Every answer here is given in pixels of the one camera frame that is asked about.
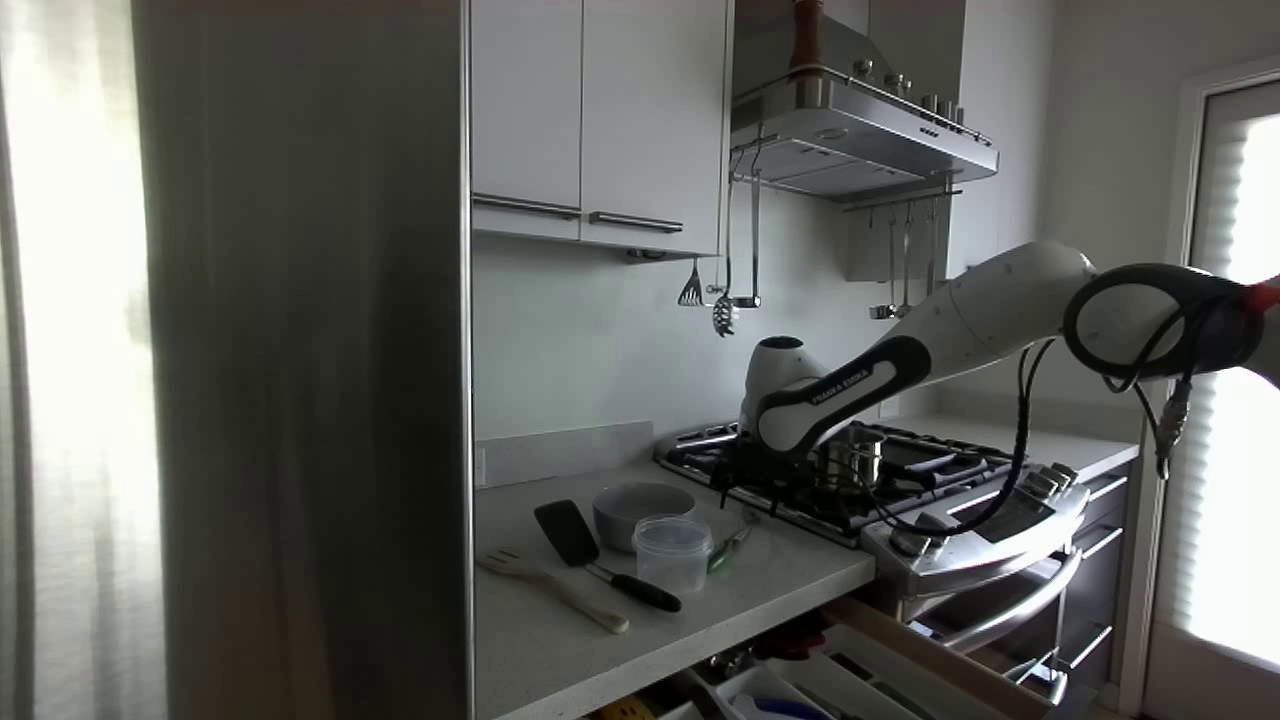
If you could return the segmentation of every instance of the white countertop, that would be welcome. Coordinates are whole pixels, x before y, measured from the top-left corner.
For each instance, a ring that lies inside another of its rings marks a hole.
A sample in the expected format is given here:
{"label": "white countertop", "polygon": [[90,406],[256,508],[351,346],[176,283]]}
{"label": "white countertop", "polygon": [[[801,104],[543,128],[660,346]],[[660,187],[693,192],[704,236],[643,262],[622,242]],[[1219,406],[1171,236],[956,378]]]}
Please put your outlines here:
{"label": "white countertop", "polygon": [[[1008,424],[967,416],[898,416],[884,422],[924,435],[1010,448]],[[1069,464],[1083,480],[1137,459],[1137,444],[1036,431],[1028,459]],[[736,530],[736,513],[718,513],[701,483],[674,480],[655,464],[619,468],[579,480],[537,480],[477,491],[477,554],[511,550],[555,565],[531,508],[571,498],[590,520],[590,498],[611,483],[665,480],[689,490],[715,538]],[[671,676],[718,649],[761,636],[807,610],[821,610],[872,579],[874,565],[864,554],[835,550],[777,520],[761,520],[738,555],[709,575],[701,601],[681,616],[653,614],[611,594],[585,567],[563,567],[569,579],[633,621],[633,634],[607,636],[547,594],[477,573],[477,709],[478,717],[585,717],[660,676]]]}

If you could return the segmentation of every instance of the stove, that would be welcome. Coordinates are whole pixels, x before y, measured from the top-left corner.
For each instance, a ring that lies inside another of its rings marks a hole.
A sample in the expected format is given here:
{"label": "stove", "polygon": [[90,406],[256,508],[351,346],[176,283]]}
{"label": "stove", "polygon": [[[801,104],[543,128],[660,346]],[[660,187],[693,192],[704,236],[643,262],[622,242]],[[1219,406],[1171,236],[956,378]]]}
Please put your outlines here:
{"label": "stove", "polygon": [[[1065,698],[1069,670],[1055,652],[1065,597],[1081,573],[1070,538],[1089,505],[1070,468],[1023,464],[1002,505],[967,530],[1010,472],[1000,448],[850,424],[807,458],[778,458],[736,424],[709,424],[660,441],[655,464],[810,538],[872,554],[874,579],[856,601],[942,652],[980,652],[992,671],[1044,679],[1053,705]],[[934,541],[903,525],[964,525],[964,533]]]}
{"label": "stove", "polygon": [[970,490],[994,490],[1010,458],[903,427],[850,424],[797,459],[738,435],[736,424],[704,424],[660,441],[655,464],[755,513],[858,550],[867,525]]}
{"label": "stove", "polygon": [[898,621],[1070,554],[1089,505],[1070,468],[1023,464],[988,520],[942,541],[920,538],[911,530],[959,530],[984,513],[1010,458],[884,424],[850,424],[807,458],[767,451],[736,424],[709,424],[660,441],[655,464],[810,538],[872,554],[874,594]]}

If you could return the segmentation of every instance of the white cabinet door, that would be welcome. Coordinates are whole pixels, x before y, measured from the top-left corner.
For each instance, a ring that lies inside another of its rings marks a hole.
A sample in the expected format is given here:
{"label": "white cabinet door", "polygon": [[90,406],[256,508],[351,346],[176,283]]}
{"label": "white cabinet door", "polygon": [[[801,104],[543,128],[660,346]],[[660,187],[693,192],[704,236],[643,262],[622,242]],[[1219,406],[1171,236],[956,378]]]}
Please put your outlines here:
{"label": "white cabinet door", "polygon": [[585,3],[585,242],[715,251],[727,0]]}
{"label": "white cabinet door", "polygon": [[477,233],[574,242],[579,0],[473,0]]}

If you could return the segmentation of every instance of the window blinds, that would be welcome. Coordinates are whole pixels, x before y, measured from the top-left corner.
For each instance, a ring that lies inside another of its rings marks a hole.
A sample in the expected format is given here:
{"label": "window blinds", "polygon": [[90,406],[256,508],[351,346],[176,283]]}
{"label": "window blinds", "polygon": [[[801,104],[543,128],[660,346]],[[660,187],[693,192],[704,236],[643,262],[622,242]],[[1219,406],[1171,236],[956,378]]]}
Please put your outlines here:
{"label": "window blinds", "polygon": [[[1280,271],[1280,84],[1205,110],[1192,263],[1241,283]],[[1166,490],[1162,610],[1184,634],[1280,663],[1280,393],[1201,378]]]}

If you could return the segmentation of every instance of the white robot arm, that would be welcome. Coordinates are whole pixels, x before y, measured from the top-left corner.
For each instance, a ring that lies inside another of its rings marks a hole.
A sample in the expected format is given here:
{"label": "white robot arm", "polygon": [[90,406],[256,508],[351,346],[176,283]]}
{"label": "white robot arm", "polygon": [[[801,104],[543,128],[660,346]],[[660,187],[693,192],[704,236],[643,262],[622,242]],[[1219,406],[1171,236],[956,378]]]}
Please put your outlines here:
{"label": "white robot arm", "polygon": [[934,289],[903,323],[821,378],[801,339],[764,339],[746,370],[742,431],[807,451],[856,412],[1065,337],[1111,379],[1192,378],[1244,366],[1280,384],[1280,275],[1232,283],[1171,263],[1090,271],[1065,244],[1023,244]]}

